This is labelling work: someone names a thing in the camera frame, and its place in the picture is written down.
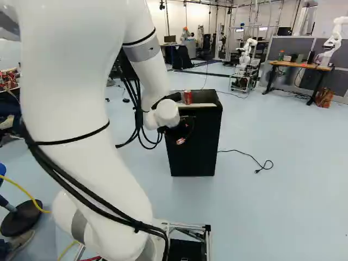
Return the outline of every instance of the red soda can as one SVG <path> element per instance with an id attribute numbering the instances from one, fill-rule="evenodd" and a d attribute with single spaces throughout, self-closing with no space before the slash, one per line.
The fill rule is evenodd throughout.
<path id="1" fill-rule="evenodd" d="M 190 90 L 184 91 L 184 103 L 187 105 L 192 103 L 192 92 Z"/>

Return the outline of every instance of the bottle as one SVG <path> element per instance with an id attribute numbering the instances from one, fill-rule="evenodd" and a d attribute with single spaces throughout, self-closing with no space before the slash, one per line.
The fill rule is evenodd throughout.
<path id="1" fill-rule="evenodd" d="M 284 60 L 284 50 L 281 50 L 278 56 L 278 61 Z"/>

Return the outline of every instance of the shoe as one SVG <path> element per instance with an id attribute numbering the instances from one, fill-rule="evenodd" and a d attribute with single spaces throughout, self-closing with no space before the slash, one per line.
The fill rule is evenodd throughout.
<path id="1" fill-rule="evenodd" d="M 9 254 L 6 256 L 5 261 L 11 261 L 23 248 L 25 248 L 34 237 L 34 234 L 34 230 L 29 230 L 18 237 L 12 238 L 9 241 L 11 249 Z"/>
<path id="2" fill-rule="evenodd" d="M 6 120 L 0 123 L 0 129 L 9 129 L 13 126 L 14 115 L 9 115 Z"/>

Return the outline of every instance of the computer monitor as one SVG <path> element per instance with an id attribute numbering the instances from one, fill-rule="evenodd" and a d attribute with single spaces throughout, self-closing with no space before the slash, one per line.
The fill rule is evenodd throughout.
<path id="1" fill-rule="evenodd" d="M 176 42 L 176 35 L 165 36 L 164 42 Z"/>
<path id="2" fill-rule="evenodd" d="M 292 34 L 291 27 L 279 27 L 278 28 L 277 35 L 286 36 L 286 35 L 291 35 L 291 34 Z"/>

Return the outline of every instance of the cubicle wall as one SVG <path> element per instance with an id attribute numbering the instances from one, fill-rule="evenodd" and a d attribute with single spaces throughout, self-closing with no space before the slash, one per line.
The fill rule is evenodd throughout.
<path id="1" fill-rule="evenodd" d="M 312 36 L 273 36 L 270 41 L 266 62 L 263 68 L 263 75 L 261 78 L 261 85 L 267 85 L 268 72 L 271 69 L 269 61 L 276 60 L 281 50 L 285 51 L 286 55 L 304 54 L 306 59 L 311 49 L 315 54 L 322 53 L 323 44 L 327 39 L 314 38 Z M 348 104 L 348 39 L 342 41 L 342 46 L 332 56 L 330 63 L 335 65 L 335 69 L 327 73 L 322 86 L 326 86 L 335 92 L 334 100 Z M 288 68 L 286 77 L 278 79 L 275 84 L 278 88 L 284 90 L 298 91 L 304 94 L 311 94 L 319 80 L 319 72 L 315 70 L 303 69 L 297 80 L 302 78 L 299 88 L 294 85 L 294 80 L 300 69 Z"/>

